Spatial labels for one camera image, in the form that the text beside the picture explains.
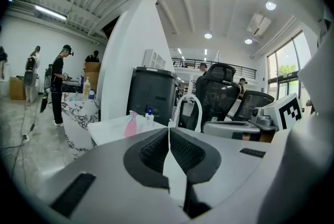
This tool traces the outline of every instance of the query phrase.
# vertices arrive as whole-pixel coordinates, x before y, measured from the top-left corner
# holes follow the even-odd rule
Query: marble pattern
[[[63,101],[62,114],[68,145],[74,158],[78,158],[94,147],[87,125],[99,120],[98,102]]]

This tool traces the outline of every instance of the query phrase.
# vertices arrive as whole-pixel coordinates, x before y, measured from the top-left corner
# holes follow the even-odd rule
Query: railing
[[[194,59],[177,59],[173,58],[173,65],[174,67],[182,67],[182,68],[194,68],[194,69],[199,69],[199,65],[201,63],[205,63],[208,66],[208,69],[215,63],[218,62],[213,62],[213,61],[203,61],[203,60],[194,60]],[[228,64],[232,66],[235,69],[235,75],[241,76],[241,77],[247,77],[250,79],[255,79],[256,77],[256,70],[243,67],[243,66],[238,66],[234,64]]]

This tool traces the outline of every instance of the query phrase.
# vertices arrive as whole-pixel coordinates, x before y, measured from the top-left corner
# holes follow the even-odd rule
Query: shoe
[[[55,126],[64,126],[64,123],[56,124],[56,122],[53,120]]]

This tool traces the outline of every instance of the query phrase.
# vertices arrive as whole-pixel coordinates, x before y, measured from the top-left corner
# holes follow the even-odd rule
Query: window frame
[[[286,74],[286,75],[281,75],[281,76],[277,76],[277,77],[274,77],[274,78],[270,78],[267,81],[267,84],[268,84],[268,91],[267,91],[267,93],[269,93],[269,86],[270,86],[270,84],[271,83],[277,83],[277,93],[276,93],[276,97],[275,97],[276,100],[278,100],[278,97],[279,97],[280,84],[287,83],[287,95],[289,95],[290,94],[290,84],[289,83],[292,82],[292,81],[298,81],[298,95],[297,96],[298,96],[299,99],[301,98],[302,83],[298,79],[298,76],[297,76],[298,72],[301,69],[301,65],[300,65],[300,60],[299,60],[299,56],[298,56],[298,51],[297,51],[297,48],[296,48],[296,43],[294,41],[294,39],[296,37],[298,37],[301,33],[303,33],[303,30],[299,31],[296,35],[294,35],[292,38],[290,38],[281,47],[277,48],[274,52],[272,52],[271,54],[267,55],[268,77],[270,77],[270,60],[269,60],[269,57],[272,56],[273,54],[275,55],[276,69],[277,69],[277,75],[278,75],[279,68],[278,68],[277,52],[280,49],[284,48],[286,45],[288,45],[291,41],[293,43],[294,51],[295,51],[296,57],[297,57],[297,65],[298,65],[298,70],[297,71],[289,73],[289,74]]]

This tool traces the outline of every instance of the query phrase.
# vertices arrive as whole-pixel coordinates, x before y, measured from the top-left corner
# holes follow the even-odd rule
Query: brown box
[[[23,78],[11,77],[9,82],[10,99],[11,100],[25,100],[26,90]]]
[[[97,93],[98,80],[100,73],[101,64],[100,63],[87,63],[85,69],[85,81],[89,77],[90,88]]]

